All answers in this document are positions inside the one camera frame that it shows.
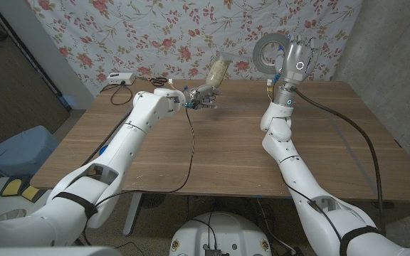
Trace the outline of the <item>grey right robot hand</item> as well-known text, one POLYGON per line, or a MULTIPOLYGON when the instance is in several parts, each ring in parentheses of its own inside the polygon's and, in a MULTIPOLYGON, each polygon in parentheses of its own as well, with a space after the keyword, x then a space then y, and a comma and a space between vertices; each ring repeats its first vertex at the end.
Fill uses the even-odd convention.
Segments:
POLYGON ((298 85, 311 74, 319 55, 319 43, 315 37, 296 36, 278 51, 275 69, 283 82, 298 85))

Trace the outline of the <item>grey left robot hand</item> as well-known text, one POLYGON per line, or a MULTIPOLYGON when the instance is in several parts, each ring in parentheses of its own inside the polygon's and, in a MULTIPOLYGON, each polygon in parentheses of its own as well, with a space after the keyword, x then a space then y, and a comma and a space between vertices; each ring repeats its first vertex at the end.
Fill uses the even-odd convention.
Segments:
POLYGON ((222 93, 213 85, 200 85, 194 88, 185 88, 183 94, 186 98, 186 108, 193 110, 215 109, 216 98, 222 93))

